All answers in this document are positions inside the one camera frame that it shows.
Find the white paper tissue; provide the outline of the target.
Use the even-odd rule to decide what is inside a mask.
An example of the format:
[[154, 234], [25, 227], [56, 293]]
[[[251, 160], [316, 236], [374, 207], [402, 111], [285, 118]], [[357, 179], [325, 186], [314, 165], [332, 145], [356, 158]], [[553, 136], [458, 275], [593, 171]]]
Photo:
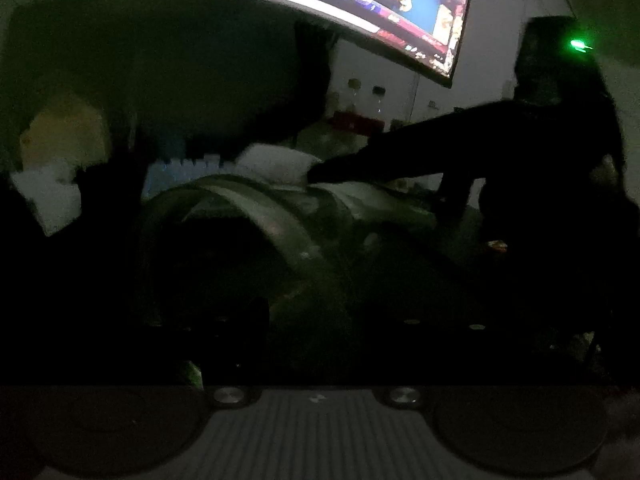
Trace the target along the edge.
[[235, 165], [256, 177], [274, 184], [306, 185], [309, 169], [320, 164], [317, 156], [271, 144], [252, 144], [236, 160]]

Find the dark metal bowl container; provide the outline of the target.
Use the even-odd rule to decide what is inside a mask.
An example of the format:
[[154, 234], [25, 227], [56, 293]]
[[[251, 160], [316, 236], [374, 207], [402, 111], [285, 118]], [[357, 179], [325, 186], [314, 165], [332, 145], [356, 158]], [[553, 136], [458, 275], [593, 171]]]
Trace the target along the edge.
[[349, 316], [409, 288], [436, 255], [436, 219], [361, 182], [270, 185], [210, 176], [144, 205], [145, 281], [272, 318]]

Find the white backlit mechanical keyboard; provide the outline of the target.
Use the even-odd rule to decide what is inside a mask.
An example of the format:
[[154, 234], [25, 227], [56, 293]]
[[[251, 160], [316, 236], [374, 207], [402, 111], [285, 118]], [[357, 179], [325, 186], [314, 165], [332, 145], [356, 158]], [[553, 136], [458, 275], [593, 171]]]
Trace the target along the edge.
[[183, 185], [194, 180], [218, 174], [237, 174], [233, 162], [220, 163], [217, 155], [204, 159], [178, 159], [173, 158], [169, 162], [154, 162], [146, 173], [141, 196], [144, 200], [157, 196], [175, 186]]

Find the crumpled white tissue on desk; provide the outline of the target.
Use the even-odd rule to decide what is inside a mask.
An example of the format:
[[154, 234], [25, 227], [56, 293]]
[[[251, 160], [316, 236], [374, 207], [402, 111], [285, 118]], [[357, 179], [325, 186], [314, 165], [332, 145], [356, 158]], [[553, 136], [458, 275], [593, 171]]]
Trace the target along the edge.
[[43, 233], [51, 236], [80, 216], [80, 189], [75, 168], [61, 159], [36, 169], [11, 174], [17, 191], [35, 207]]

